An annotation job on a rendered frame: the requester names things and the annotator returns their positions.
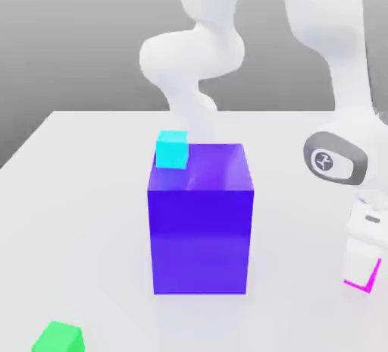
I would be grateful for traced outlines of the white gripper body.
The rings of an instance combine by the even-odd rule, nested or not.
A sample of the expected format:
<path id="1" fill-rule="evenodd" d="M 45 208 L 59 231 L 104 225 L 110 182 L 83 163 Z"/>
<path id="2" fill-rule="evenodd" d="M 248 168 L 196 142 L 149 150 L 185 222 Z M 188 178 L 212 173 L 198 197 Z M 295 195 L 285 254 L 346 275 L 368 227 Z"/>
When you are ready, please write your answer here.
<path id="1" fill-rule="evenodd" d="M 365 201 L 355 201 L 346 233 L 343 280 L 364 286 L 377 259 L 383 261 L 388 252 L 388 210 L 376 210 Z"/>

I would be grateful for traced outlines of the small magenta cube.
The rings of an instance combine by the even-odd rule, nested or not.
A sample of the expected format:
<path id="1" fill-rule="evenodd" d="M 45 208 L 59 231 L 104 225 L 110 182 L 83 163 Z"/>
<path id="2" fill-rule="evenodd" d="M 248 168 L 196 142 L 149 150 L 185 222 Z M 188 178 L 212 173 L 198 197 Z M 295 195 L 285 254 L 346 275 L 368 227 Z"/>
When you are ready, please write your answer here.
<path id="1" fill-rule="evenodd" d="M 343 283 L 347 284 L 350 287 L 356 288 L 356 289 L 358 289 L 360 291 L 364 291 L 367 294 L 371 293 L 371 291 L 373 289 L 373 286 L 374 286 L 375 279 L 377 277 L 377 273 L 378 273 L 379 268 L 380 268 L 381 261 L 382 261 L 381 258 L 377 259 L 376 265 L 375 265 L 375 267 L 374 267 L 374 269 L 373 269 L 373 271 L 372 271 L 372 273 L 370 275 L 370 278 L 368 279 L 368 282 L 366 283 L 366 285 L 361 286 L 361 285 L 355 284 L 353 282 L 350 282 L 350 281 L 348 281 L 346 279 L 343 281 Z"/>

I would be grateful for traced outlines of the small cyan cube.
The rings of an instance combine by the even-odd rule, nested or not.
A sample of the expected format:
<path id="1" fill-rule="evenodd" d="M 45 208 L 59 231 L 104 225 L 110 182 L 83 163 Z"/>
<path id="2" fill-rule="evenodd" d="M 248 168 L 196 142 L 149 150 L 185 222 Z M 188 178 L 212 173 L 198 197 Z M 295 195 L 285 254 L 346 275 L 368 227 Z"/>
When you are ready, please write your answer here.
<path id="1" fill-rule="evenodd" d="M 185 169 L 189 158 L 188 132 L 162 130 L 155 147 L 155 165 L 158 168 Z"/>

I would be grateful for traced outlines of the small green cube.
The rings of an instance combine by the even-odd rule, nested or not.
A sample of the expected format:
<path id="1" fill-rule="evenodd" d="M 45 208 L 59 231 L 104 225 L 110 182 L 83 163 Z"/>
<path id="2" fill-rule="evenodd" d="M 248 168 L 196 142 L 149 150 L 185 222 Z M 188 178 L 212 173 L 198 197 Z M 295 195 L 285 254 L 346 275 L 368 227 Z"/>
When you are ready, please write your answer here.
<path id="1" fill-rule="evenodd" d="M 85 352 L 82 329 L 51 321 L 38 337 L 31 352 Z"/>

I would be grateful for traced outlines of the large blue box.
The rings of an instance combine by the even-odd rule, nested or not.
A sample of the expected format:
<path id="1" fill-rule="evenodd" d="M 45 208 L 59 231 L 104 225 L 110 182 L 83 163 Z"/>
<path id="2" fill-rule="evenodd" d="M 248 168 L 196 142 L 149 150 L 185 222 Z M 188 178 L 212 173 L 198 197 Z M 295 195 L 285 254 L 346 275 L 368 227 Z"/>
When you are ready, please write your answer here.
<path id="1" fill-rule="evenodd" d="M 254 186 L 240 143 L 192 144 L 185 169 L 152 166 L 155 294 L 245 294 Z"/>

